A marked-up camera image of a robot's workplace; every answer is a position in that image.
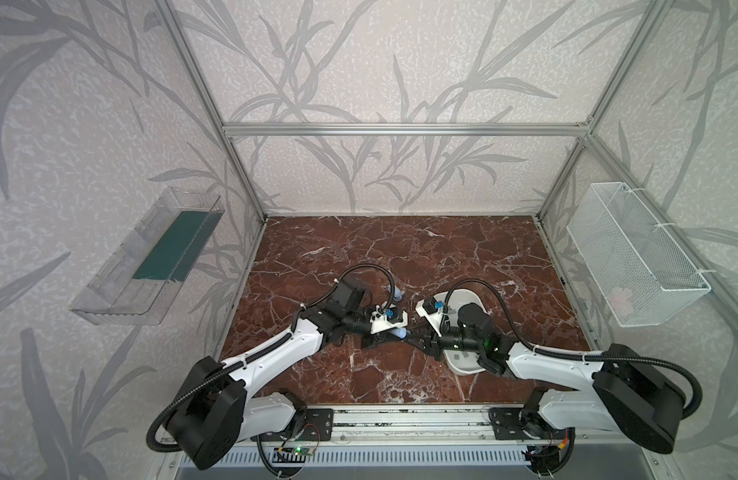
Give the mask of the blue stapler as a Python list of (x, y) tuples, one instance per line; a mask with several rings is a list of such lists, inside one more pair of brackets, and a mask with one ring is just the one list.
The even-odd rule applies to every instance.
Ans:
[(408, 313), (397, 307), (374, 312), (370, 316), (370, 333), (376, 335), (390, 332), (399, 338), (404, 338), (408, 320)]
[(404, 296), (404, 292), (400, 290), (398, 287), (395, 287), (393, 289), (392, 300), (394, 302), (400, 302), (403, 299), (403, 296)]

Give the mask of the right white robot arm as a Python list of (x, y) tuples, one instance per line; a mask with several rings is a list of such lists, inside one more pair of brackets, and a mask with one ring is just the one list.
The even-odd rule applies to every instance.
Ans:
[(445, 335), (430, 328), (409, 340), (436, 359), (447, 351), (468, 352), (479, 368), (495, 376), (562, 386), (562, 391), (541, 393), (532, 408), (549, 427), (619, 431), (659, 454), (674, 451), (685, 409), (695, 403), (661, 372), (665, 362), (641, 357), (621, 344), (603, 352), (573, 352), (455, 328)]

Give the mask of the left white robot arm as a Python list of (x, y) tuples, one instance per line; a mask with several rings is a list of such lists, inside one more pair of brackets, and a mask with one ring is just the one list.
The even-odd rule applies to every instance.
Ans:
[(398, 307), (362, 316), (338, 316), (325, 308), (300, 309), (293, 325), (242, 354), (216, 361), (207, 356), (193, 365), (175, 398), (146, 433), (154, 452), (184, 452), (194, 466), (215, 465), (240, 439), (295, 430), (302, 410), (292, 394), (257, 393), (285, 370), (346, 334), (373, 335), (404, 328), (409, 315)]

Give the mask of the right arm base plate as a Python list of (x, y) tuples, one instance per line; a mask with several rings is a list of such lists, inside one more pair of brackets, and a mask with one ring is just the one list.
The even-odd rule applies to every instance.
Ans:
[(519, 407), (492, 407), (488, 420), (496, 440), (541, 440), (544, 428), (535, 416)]

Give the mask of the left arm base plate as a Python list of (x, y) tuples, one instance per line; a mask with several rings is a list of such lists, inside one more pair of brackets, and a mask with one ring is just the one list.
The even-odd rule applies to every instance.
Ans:
[(330, 408), (297, 411), (282, 431), (267, 435), (269, 441), (328, 441), (332, 437), (335, 412)]

